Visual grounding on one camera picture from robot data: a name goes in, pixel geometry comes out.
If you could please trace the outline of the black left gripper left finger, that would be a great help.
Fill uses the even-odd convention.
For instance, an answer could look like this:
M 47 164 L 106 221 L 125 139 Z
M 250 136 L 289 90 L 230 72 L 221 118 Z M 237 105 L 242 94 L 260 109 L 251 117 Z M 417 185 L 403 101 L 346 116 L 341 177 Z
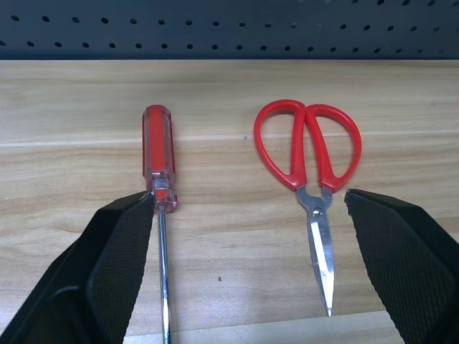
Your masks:
M 122 343 L 142 283 L 155 198 L 140 192 L 98 209 L 47 268 L 2 343 Z

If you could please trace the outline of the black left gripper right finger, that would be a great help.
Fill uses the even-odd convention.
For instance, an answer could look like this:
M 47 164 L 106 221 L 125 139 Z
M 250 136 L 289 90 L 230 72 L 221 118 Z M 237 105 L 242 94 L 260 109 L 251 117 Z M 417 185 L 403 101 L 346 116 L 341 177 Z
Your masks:
M 367 275 L 406 343 L 458 342 L 458 243 L 423 208 L 349 189 Z

